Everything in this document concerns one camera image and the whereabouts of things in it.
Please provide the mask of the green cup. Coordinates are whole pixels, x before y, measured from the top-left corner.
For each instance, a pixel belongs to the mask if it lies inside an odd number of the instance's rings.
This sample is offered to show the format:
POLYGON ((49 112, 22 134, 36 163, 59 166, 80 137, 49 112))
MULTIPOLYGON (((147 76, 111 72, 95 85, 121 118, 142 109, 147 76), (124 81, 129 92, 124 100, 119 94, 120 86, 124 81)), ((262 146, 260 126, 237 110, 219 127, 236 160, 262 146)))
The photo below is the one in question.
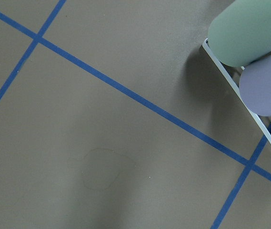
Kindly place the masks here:
POLYGON ((271 0, 236 0, 210 24, 208 45, 223 64, 239 67, 271 51, 271 0))

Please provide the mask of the purple cup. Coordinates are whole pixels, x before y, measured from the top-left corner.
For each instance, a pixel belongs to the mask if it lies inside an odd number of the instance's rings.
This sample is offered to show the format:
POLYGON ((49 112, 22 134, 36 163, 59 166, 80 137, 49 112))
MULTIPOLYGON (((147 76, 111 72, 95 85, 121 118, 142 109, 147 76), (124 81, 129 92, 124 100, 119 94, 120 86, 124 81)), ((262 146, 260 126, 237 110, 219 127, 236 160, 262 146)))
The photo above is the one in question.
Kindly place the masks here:
POLYGON ((245 67, 239 91, 249 110, 257 115, 271 116, 271 55, 245 67))

